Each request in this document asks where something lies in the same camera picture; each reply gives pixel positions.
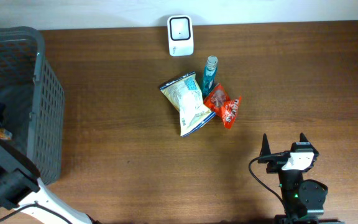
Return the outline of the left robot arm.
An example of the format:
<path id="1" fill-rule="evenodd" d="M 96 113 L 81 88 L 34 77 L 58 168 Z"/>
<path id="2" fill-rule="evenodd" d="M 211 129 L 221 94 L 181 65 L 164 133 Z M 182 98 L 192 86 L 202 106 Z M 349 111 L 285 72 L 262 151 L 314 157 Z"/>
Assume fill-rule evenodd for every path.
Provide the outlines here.
<path id="1" fill-rule="evenodd" d="M 70 207 L 43 183 L 35 164 L 0 139 L 0 208 L 11 213 L 0 223 L 24 213 L 41 223 L 98 223 L 89 215 Z"/>

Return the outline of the red snack bag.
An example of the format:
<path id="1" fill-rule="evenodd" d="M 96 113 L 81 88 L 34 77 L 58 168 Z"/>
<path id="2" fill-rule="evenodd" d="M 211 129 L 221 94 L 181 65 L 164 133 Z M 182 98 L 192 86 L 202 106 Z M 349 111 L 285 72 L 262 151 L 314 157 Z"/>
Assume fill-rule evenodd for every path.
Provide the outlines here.
<path id="1" fill-rule="evenodd" d="M 231 129 L 238 115 L 242 97 L 231 99 L 223 86 L 218 83 L 204 99 L 204 104 L 219 116 L 226 129 Z"/>

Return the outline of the blue drink bottle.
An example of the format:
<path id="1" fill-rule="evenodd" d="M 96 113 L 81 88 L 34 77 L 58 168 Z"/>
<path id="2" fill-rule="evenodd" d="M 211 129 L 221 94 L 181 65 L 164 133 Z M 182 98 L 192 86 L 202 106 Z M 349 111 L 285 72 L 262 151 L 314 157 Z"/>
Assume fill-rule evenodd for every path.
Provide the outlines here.
<path id="1" fill-rule="evenodd" d="M 202 95 L 206 98 L 213 89 L 214 79 L 218 68 L 218 58 L 211 55 L 207 58 L 202 77 Z"/>

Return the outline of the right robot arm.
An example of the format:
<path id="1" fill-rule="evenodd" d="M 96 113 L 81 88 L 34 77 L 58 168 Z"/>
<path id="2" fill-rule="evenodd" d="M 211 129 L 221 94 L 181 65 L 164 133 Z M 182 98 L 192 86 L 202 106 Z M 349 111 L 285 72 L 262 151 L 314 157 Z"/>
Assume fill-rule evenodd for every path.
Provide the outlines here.
<path id="1" fill-rule="evenodd" d="M 319 152 L 303 133 L 300 133 L 300 140 L 294 142 L 289 151 L 278 153 L 271 152 L 267 135 L 263 135 L 259 157 L 253 161 L 266 164 L 266 173 L 278 174 L 281 194 L 274 194 L 285 213 L 275 215 L 274 224 L 340 223 L 335 219 L 320 219 L 324 214 L 328 186 L 317 180 L 303 178 L 303 174 L 313 168 L 318 156 Z"/>

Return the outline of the cream blue chips bag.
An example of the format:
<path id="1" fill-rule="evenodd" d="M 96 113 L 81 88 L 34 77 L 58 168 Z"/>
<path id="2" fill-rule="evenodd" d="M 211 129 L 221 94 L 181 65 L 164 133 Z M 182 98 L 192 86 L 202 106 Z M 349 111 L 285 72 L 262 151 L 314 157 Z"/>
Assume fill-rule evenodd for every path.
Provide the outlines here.
<path id="1" fill-rule="evenodd" d="M 216 116 L 203 102 L 196 72 L 174 78 L 160 86 L 160 91 L 180 115 L 180 136 L 185 137 L 202 128 Z"/>

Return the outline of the small orange box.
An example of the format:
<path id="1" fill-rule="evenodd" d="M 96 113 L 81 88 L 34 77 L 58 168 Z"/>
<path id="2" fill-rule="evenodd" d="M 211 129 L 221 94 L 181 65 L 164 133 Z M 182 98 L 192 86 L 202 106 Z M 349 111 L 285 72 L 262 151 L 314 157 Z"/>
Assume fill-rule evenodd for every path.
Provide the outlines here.
<path id="1" fill-rule="evenodd" d="M 10 141 L 12 139 L 12 136 L 13 134 L 10 131 L 4 128 L 0 128 L 0 139 Z"/>

